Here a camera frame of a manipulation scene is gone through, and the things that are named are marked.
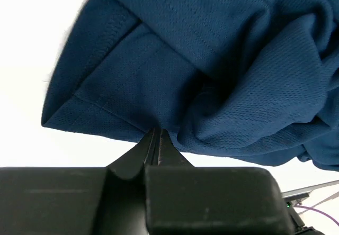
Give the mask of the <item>navy blue shorts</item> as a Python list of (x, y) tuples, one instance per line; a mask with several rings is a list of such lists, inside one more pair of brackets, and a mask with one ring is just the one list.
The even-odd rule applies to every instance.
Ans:
[(87, 0), (41, 124), (338, 171), (338, 0)]

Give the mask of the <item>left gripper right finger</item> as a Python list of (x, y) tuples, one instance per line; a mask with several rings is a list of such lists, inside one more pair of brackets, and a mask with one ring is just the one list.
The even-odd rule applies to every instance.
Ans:
[(257, 167), (194, 167), (165, 130), (148, 132), (146, 226), (150, 234), (293, 234), (279, 186)]

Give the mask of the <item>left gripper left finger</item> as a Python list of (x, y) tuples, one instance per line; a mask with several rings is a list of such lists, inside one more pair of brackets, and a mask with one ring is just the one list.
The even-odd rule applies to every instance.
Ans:
[(1, 234), (147, 234), (155, 131), (106, 167), (1, 169)]

